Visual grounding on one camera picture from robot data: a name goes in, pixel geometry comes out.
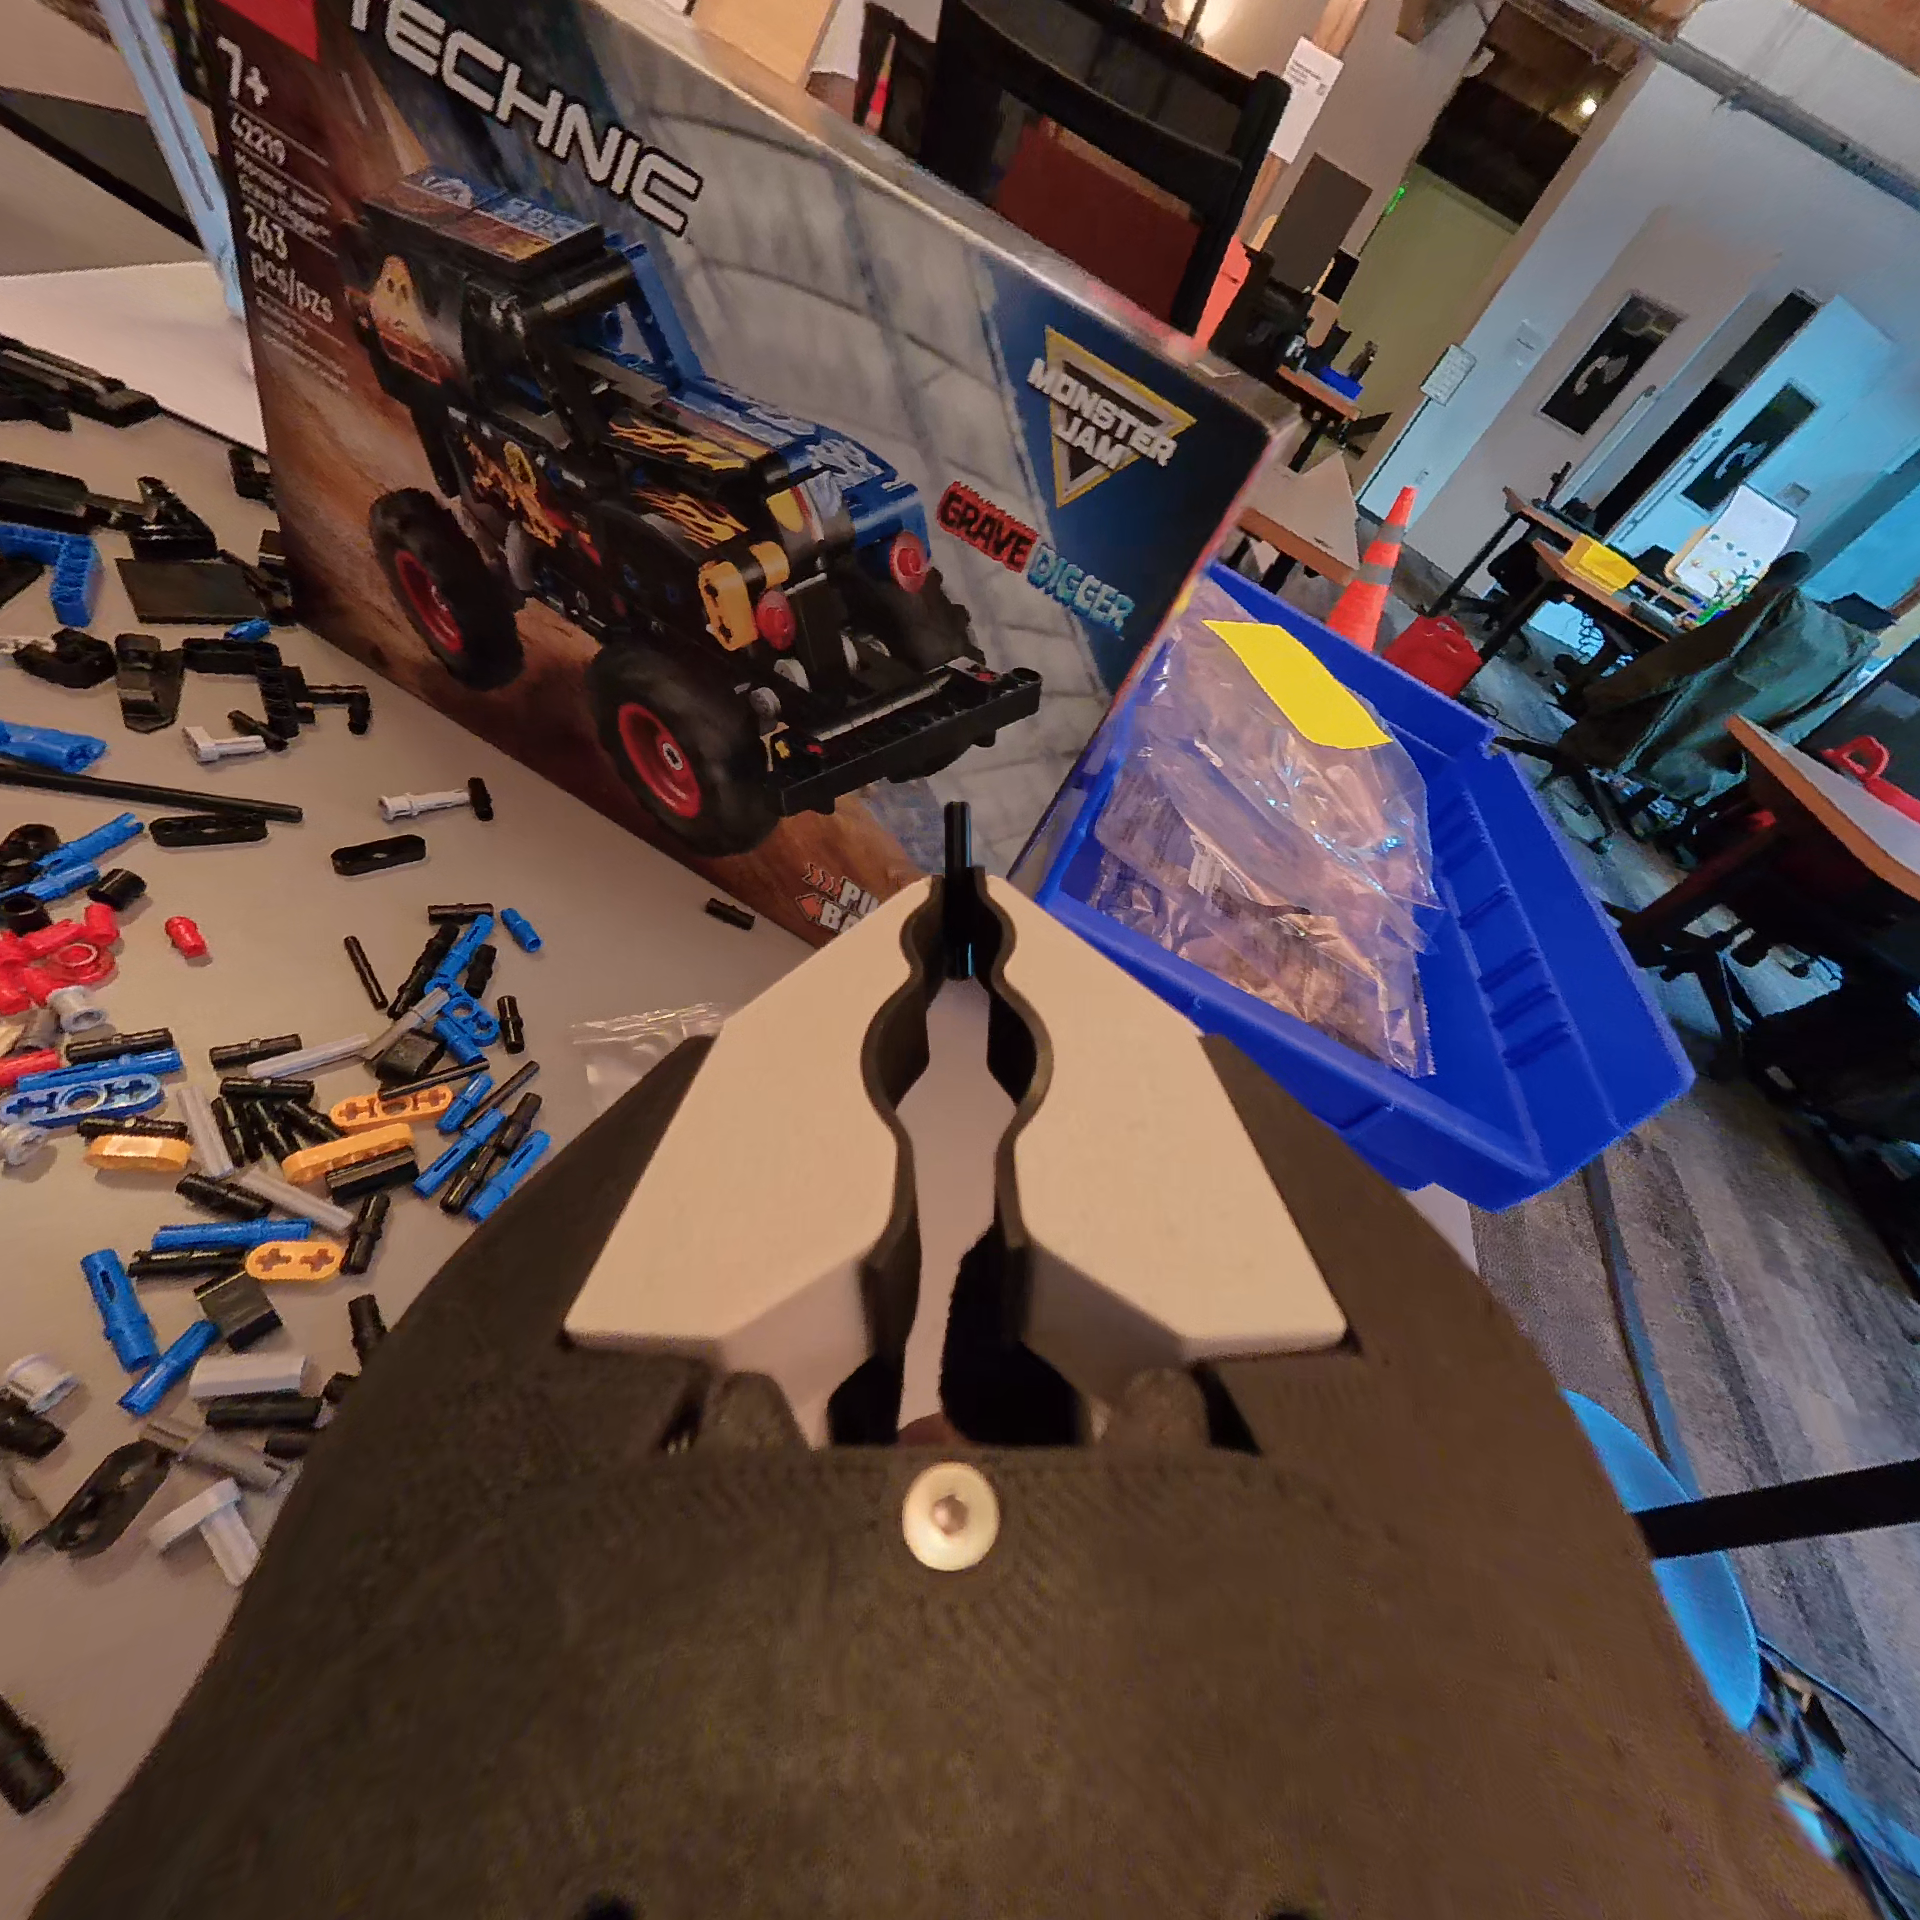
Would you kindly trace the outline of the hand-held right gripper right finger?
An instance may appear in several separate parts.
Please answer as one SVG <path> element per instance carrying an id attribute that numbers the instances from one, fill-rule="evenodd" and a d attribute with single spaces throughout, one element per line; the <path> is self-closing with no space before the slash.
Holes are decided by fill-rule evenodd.
<path id="1" fill-rule="evenodd" d="M 997 993 L 1035 1035 L 1005 1138 L 1024 1343 L 1055 1369 L 1336 1347 L 1349 1321 L 1203 1031 L 1010 882 L 984 889 Z"/>

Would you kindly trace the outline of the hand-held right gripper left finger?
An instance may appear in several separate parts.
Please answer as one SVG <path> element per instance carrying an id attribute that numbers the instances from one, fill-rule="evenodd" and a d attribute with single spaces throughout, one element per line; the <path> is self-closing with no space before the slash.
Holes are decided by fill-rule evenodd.
<path id="1" fill-rule="evenodd" d="M 920 1292 L 903 1095 L 928 1068 L 943 901 L 908 886 L 731 1014 L 564 1332 L 716 1369 L 856 1369 Z"/>

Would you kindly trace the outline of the grey desk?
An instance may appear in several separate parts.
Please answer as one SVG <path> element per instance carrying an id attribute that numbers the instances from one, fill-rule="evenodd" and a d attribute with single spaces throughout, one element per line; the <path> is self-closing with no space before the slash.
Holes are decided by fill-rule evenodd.
<path id="1" fill-rule="evenodd" d="M 237 334 L 219 290 L 207 324 L 187 324 L 199 263 L 171 233 L 144 222 L 95 186 L 69 174 L 5 131 L 5 334 L 149 394 L 175 386 L 194 404 L 244 386 Z M 219 527 L 224 547 L 255 553 L 268 514 L 232 495 L 227 444 L 171 417 L 115 429 L 77 420 L 71 433 L 5 423 L 10 459 L 87 477 L 92 490 L 133 495 L 142 473 L 170 483 Z M 398 985 L 426 939 L 426 907 L 450 901 L 514 906 L 544 934 L 540 956 L 500 953 L 495 985 L 517 995 L 526 1037 L 542 1063 L 542 1127 L 550 1165 L 595 1114 L 582 1055 L 570 1028 L 693 1002 L 739 1006 L 810 956 L 762 918 L 736 931 L 703 913 L 708 885 L 623 834 L 589 807 L 469 735 L 411 692 L 360 673 L 306 630 L 278 630 L 278 646 L 322 683 L 365 682 L 373 724 L 352 735 L 327 708 L 284 755 L 199 769 L 178 729 L 133 735 L 110 689 L 67 691 L 23 676 L 5 660 L 5 718 L 108 735 L 106 778 L 181 788 L 232 788 L 288 799 L 304 822 L 251 849 L 127 853 L 149 897 L 127 913 L 116 978 L 100 989 L 110 1022 L 170 1027 L 190 1084 L 211 1087 L 213 1042 L 296 1031 L 304 1042 L 378 1031 L 346 938 L 368 949 L 375 977 Z M 459 812 L 423 822 L 427 862 L 348 879 L 330 868 L 335 845 L 368 842 L 378 797 L 435 790 L 482 778 L 493 822 Z M 207 959 L 187 962 L 163 922 L 187 916 Z M 942 993 L 930 1014 L 932 1068 L 904 1101 L 920 1155 L 948 1159 L 924 1202 L 928 1277 L 904 1363 L 903 1410 L 936 1407 L 947 1299 L 958 1258 L 988 1222 L 988 1153 L 1005 1101 L 984 1068 L 988 1003 L 981 989 Z M 77 1389 L 54 1410 L 67 1439 L 23 1470 L 51 1508 L 123 1445 L 135 1423 L 116 1406 L 127 1371 L 115 1363 L 80 1275 L 85 1253 L 130 1255 L 158 1225 L 187 1215 L 154 1175 L 116 1178 L 85 1164 L 71 1138 L 32 1164 L 5 1167 L 5 1365 L 46 1356 Z M 44 1546 L 13 1553 L 2 1582 L 5 1698 L 52 1749 L 63 1785 L 30 1814 L 5 1805 L 5 1909 L 24 1913 L 37 1885 L 87 1833 L 147 1755 L 191 1686 L 231 1615 L 235 1594 L 200 1539 L 173 1553 L 149 1548 L 142 1521 L 110 1553 L 75 1561 Z"/>

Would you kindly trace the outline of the empty clear plastic bag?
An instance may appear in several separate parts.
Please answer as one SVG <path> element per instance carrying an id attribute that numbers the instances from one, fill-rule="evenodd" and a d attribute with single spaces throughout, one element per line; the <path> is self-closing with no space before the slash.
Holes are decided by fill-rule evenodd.
<path id="1" fill-rule="evenodd" d="M 607 1114 L 686 1041 L 714 1037 L 726 1022 L 725 1006 L 693 1006 L 579 1022 L 570 1028 L 588 1084 L 591 1116 Z"/>

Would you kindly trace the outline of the blue plastic bin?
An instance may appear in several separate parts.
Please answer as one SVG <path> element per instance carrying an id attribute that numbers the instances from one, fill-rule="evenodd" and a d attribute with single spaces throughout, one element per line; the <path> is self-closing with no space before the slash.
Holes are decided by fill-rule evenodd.
<path id="1" fill-rule="evenodd" d="M 1419 958 L 1430 1073 L 1374 1063 L 1094 909 L 1094 822 L 1158 651 L 1074 765 L 1015 886 L 1408 1190 L 1440 1183 L 1511 1210 L 1687 1092 L 1688 1055 L 1492 724 L 1232 567 L 1212 564 L 1206 580 L 1237 618 L 1287 628 L 1362 698 L 1423 780 L 1440 903 Z"/>

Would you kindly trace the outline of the pile of small connector pins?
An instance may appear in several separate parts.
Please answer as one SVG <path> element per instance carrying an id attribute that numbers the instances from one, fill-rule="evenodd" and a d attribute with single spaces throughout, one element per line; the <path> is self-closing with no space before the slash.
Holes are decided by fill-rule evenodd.
<path id="1" fill-rule="evenodd" d="M 320 1145 L 308 1114 L 335 1107 L 368 1114 L 378 1079 L 352 1053 L 306 1065 L 293 1082 L 306 1099 L 231 1095 L 239 1068 L 213 1050 L 296 1034 L 304 1050 L 389 1028 L 346 941 L 357 939 L 371 973 L 395 989 L 427 945 L 427 907 L 492 901 L 518 909 L 542 951 L 518 951 L 509 933 L 486 981 L 509 995 L 526 1027 L 526 1051 L 488 1051 L 484 1077 L 518 1087 L 484 1124 L 527 1092 L 542 1098 L 534 1132 L 554 1147 L 588 1124 L 582 1063 L 570 1028 L 710 1002 L 739 1006 L 802 958 L 792 938 L 762 918 L 726 931 L 703 909 L 716 886 L 613 827 L 549 785 L 507 788 L 492 778 L 493 822 L 443 812 L 403 822 L 427 843 L 427 860 L 368 878 L 340 878 L 330 853 L 392 834 L 375 826 L 375 796 L 448 786 L 440 775 L 350 780 L 340 797 L 301 799 L 304 822 L 272 827 L 244 849 L 150 851 L 133 857 L 149 901 L 130 922 L 122 967 L 102 993 L 116 1041 L 164 1027 L 182 1073 L 166 1074 L 158 1116 L 184 1124 L 203 1098 L 213 1143 L 255 1147 L 224 1183 L 282 1175 L 278 1147 Z M 255 1199 L 251 1219 L 206 1210 L 181 1190 L 197 1167 L 173 1167 L 175 1137 L 127 1137 L 130 1159 L 95 1164 L 92 1140 L 63 1132 L 5 1164 L 5 1426 L 54 1428 L 44 1453 L 5 1447 L 5 1773 L 20 1780 L 27 1810 L 5 1802 L 5 1913 L 20 1916 L 35 1891 L 72 1852 L 175 1714 L 237 1588 L 213 1557 L 216 1526 L 243 1522 L 263 1546 L 300 1459 L 290 1428 L 232 1426 L 207 1436 L 215 1459 L 182 1447 L 206 1436 L 206 1407 L 244 1397 L 199 1399 L 190 1374 L 155 1410 L 135 1413 L 127 1391 L 154 1366 L 127 1369 L 115 1353 L 82 1260 L 110 1253 L 127 1275 L 123 1294 L 142 1309 L 163 1351 L 190 1348 L 211 1327 L 207 1307 L 232 1300 L 244 1347 L 219 1339 L 191 1351 L 184 1369 L 219 1361 L 228 1374 L 322 1402 L 335 1377 L 360 1365 L 352 1327 L 365 1319 L 350 1299 L 375 1297 L 387 1324 L 469 1235 L 469 1219 L 400 1183 L 375 1207 L 378 1235 L 364 1269 L 346 1267 L 359 1246 L 350 1227 L 306 1222 L 282 1202 Z"/>

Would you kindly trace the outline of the yellow paper note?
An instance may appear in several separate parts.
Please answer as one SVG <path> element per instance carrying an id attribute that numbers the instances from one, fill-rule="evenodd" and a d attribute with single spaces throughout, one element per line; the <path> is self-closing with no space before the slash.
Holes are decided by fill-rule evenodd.
<path id="1" fill-rule="evenodd" d="M 1204 627 L 1235 653 L 1294 733 L 1317 750 L 1374 751 L 1394 742 L 1374 708 L 1284 627 L 1219 618 Z"/>

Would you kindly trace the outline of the red container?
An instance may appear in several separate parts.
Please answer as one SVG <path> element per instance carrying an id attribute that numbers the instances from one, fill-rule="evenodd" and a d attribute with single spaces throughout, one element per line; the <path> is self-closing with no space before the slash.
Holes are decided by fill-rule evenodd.
<path id="1" fill-rule="evenodd" d="M 1448 700 L 1482 673 L 1482 649 L 1453 614 L 1416 614 L 1379 657 Z"/>

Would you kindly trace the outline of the blue round stool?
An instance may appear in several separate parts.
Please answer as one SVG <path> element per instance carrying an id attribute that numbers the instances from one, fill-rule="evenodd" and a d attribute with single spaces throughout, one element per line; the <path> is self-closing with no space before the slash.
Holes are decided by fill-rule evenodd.
<path id="1" fill-rule="evenodd" d="M 1586 1433 L 1628 1514 L 1679 1503 L 1684 1489 L 1653 1447 L 1599 1403 L 1566 1389 L 1566 1403 Z M 1759 1634 L 1725 1555 L 1693 1555 L 1653 1563 L 1664 1605 L 1710 1693 L 1744 1735 L 1762 1702 Z"/>

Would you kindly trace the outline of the orange traffic cone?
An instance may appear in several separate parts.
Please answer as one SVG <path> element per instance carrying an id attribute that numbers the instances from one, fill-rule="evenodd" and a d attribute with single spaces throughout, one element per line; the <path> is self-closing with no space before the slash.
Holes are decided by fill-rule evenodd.
<path id="1" fill-rule="evenodd" d="M 1352 579 L 1346 582 L 1333 610 L 1326 618 L 1328 628 L 1360 646 L 1365 653 L 1376 649 L 1386 603 L 1394 582 L 1394 571 L 1400 561 L 1404 537 L 1416 506 L 1419 490 L 1404 486 L 1374 530 Z"/>

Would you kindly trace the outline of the long black axle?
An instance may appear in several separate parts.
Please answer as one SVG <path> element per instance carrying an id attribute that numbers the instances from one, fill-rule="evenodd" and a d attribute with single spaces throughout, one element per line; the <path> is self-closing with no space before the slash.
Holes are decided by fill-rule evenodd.
<path id="1" fill-rule="evenodd" d="M 251 799 L 232 790 L 199 790 L 170 785 L 144 785 L 95 775 L 69 775 L 2 756 L 2 786 L 44 790 L 80 799 L 122 799 L 138 807 L 221 814 L 269 826 L 301 826 L 304 809 L 293 803 Z"/>

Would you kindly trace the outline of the black office chair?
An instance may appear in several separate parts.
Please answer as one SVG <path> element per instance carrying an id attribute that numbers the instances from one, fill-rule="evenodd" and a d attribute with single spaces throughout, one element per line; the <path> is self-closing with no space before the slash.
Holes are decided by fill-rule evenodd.
<path id="1" fill-rule="evenodd" d="M 1570 780 L 1599 831 L 1592 853 L 1626 827 L 1596 778 L 1618 778 L 1691 807 L 1738 775 L 1730 722 L 1744 718 L 1787 741 L 1816 727 L 1874 653 L 1874 636 L 1803 594 L 1813 561 L 1776 557 L 1735 609 L 1613 668 L 1573 694 L 1573 727 L 1552 742 L 1499 735 L 1501 750 Z"/>

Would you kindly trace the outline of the black square tile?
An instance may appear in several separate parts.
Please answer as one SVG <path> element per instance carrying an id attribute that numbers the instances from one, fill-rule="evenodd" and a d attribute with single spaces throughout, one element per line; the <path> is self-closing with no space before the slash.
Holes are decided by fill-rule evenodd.
<path id="1" fill-rule="evenodd" d="M 224 625 L 266 618 L 248 574 L 228 561 L 116 561 L 135 618 L 149 627 Z"/>

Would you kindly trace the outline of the book stand with white base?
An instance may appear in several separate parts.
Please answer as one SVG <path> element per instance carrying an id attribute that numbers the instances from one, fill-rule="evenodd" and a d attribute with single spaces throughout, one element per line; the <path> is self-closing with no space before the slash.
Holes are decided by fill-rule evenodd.
<path id="1" fill-rule="evenodd" d="M 2 4 L 2 324 L 263 451 L 199 22 Z"/>

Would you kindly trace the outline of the black chair red back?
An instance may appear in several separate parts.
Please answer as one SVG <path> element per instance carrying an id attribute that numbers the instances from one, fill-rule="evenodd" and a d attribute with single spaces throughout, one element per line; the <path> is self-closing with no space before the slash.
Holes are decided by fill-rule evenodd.
<path id="1" fill-rule="evenodd" d="M 1288 102 L 1108 2 L 947 2 L 919 164 L 1197 337 Z"/>

